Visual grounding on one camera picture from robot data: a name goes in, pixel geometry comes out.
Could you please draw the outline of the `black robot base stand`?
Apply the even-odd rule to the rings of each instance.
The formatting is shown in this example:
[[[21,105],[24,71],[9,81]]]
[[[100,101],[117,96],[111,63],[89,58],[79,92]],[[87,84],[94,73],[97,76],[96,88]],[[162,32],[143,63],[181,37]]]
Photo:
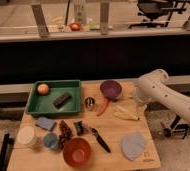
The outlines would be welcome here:
[[[190,126],[186,123],[179,123],[181,118],[179,116],[176,116],[173,122],[170,125],[165,125],[164,126],[164,136],[169,138],[172,136],[173,133],[180,133],[183,132],[183,139],[186,138]]]

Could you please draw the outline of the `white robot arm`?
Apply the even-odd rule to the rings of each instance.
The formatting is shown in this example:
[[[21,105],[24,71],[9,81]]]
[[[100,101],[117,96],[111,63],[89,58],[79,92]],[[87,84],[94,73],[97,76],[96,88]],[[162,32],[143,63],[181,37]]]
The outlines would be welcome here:
[[[167,87],[168,79],[169,75],[163,69],[140,76],[132,91],[133,99],[140,106],[157,101],[190,123],[190,97]]]

